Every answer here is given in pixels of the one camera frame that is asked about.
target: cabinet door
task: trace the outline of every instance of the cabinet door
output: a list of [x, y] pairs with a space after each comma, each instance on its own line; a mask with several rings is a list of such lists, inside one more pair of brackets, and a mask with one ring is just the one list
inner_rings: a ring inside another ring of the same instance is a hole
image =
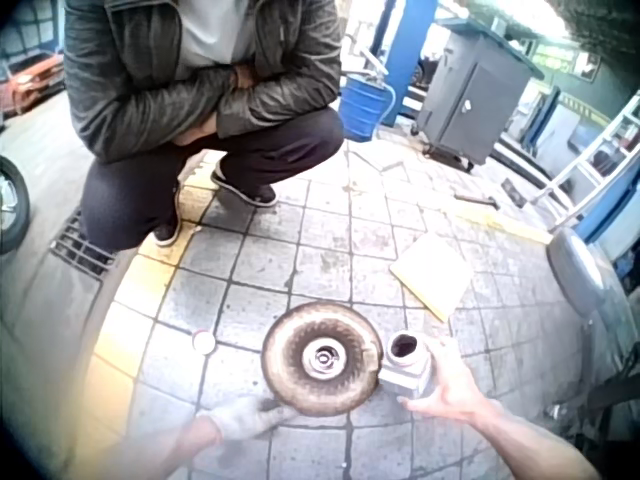
[[485, 163], [519, 98], [517, 86], [505, 77], [476, 64], [442, 136], [444, 146]]

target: white ladder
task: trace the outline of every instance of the white ladder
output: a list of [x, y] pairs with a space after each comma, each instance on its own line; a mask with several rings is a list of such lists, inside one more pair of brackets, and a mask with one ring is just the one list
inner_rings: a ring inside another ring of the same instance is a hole
[[[625, 173], [634, 164], [634, 162], [640, 158], [640, 142], [638, 142], [631, 151], [628, 151], [624, 147], [617, 145], [617, 140], [614, 138], [618, 129], [625, 122], [640, 128], [640, 118], [638, 117], [639, 105], [640, 91], [636, 92], [618, 116], [611, 121], [607, 128], [604, 129], [604, 131], [593, 141], [593, 143], [591, 143], [591, 145], [585, 148], [574, 161], [567, 165], [553, 180], [548, 182], [547, 185], [530, 200], [530, 203], [535, 205], [541, 198], [546, 197], [551, 194], [551, 192], [556, 194], [556, 198], [562, 198], [562, 195], [557, 194], [559, 192], [559, 186], [567, 179], [567, 177], [569, 177], [569, 174], [574, 169], [582, 172], [584, 176], [595, 186], [593, 191], [591, 191], [577, 205], [564, 205], [566, 210], [556, 215], [556, 223], [549, 229], [550, 232], [553, 233], [555, 230], [580, 215], [586, 208], [596, 202], [607, 191], [613, 181]], [[600, 175], [600, 173], [591, 165], [592, 156], [604, 143], [612, 144], [624, 155], [624, 159], [618, 164], [616, 169], [606, 177]]]

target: red car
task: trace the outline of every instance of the red car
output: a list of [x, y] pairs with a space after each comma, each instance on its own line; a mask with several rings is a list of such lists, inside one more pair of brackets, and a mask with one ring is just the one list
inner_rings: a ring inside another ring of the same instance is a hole
[[37, 52], [0, 66], [0, 105], [21, 115], [49, 92], [64, 88], [63, 56]]

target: hand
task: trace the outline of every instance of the hand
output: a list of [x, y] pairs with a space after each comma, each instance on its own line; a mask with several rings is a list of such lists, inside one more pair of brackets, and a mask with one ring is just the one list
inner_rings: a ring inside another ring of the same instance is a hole
[[199, 138], [213, 135], [217, 131], [218, 131], [218, 115], [214, 113], [202, 125], [198, 127], [190, 128], [189, 130], [181, 133], [171, 141], [180, 147], [184, 147], [185, 145], [189, 145], [190, 143], [195, 142]]
[[251, 66], [242, 64], [234, 65], [233, 68], [236, 71], [236, 88], [251, 88], [258, 83], [257, 75]]
[[398, 397], [407, 410], [469, 421], [476, 412], [491, 406], [478, 389], [471, 370], [463, 362], [454, 339], [425, 337], [425, 343], [436, 363], [438, 386], [427, 398], [409, 400]]
[[298, 415], [264, 397], [241, 397], [208, 412], [223, 440], [247, 440]]

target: gray t-shirt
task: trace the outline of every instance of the gray t-shirt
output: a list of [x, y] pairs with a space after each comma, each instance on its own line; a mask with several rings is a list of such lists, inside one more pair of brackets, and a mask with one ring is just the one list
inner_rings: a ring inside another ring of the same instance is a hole
[[180, 0], [182, 44], [176, 78], [194, 69], [233, 65], [255, 53], [255, 25], [247, 14], [249, 0]]

